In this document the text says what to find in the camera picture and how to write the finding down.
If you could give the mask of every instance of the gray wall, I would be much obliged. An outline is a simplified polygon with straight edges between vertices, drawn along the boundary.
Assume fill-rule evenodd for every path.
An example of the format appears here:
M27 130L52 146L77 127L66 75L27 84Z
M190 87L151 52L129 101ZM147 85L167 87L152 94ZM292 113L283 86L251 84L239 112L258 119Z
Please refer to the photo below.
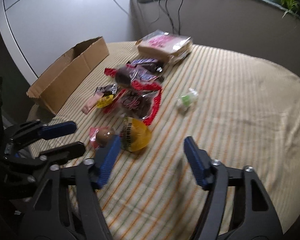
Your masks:
M2 115L11 124L25 122L34 104L26 95L29 84L13 62L1 35L0 76L3 77Z
M168 0L177 28L180 3L181 0ZM146 22L157 18L158 1L138 5ZM290 13L282 18L283 14L283 8L262 0L184 0L180 10L181 35L193 37L196 44L268 59L300 77L300 20ZM162 11L159 19L143 30L143 35L157 29L172 31Z

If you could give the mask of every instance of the cardboard box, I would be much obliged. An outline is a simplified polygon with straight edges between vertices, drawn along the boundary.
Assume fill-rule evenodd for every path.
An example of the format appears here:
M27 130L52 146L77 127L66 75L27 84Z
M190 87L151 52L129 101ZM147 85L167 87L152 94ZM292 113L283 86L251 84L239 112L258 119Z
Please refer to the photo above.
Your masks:
M80 83L108 55L102 37L83 41L48 67L32 84L27 95L40 106L57 114Z

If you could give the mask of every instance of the striped tablecloth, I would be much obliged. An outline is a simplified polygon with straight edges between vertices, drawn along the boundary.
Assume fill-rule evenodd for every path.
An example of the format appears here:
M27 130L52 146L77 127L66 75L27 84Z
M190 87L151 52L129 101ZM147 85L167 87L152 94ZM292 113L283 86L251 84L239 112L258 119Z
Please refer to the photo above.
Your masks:
M120 130L122 118L93 109L81 112L97 86L110 84L104 68L138 57L133 42L110 43L110 55L70 96L50 124L73 120L75 134L38 141L40 151L74 141L94 155L91 126ZM199 148L226 166L253 166L264 183L286 231L300 214L300 78L272 62L232 51L194 45L179 66L164 70L162 103L150 126L152 139L142 154L122 151L108 184L98 191L114 239L188 239L201 213L206 192L195 183L183 153L183 140L193 136ZM198 103L186 114L176 108L177 96L192 87ZM83 158L70 161L79 164ZM71 190L72 202L77 207ZM233 190L221 232L231 218Z

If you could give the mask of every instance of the yellow wrapper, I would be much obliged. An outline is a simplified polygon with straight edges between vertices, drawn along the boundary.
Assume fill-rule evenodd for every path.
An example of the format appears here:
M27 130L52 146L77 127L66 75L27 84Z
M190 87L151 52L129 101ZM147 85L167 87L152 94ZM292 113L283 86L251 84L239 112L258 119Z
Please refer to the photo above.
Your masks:
M97 108L103 108L112 103L114 95L104 96L100 98L97 102Z
M123 122L122 148L129 152L135 152L146 147L152 135L148 126L132 117L126 117Z

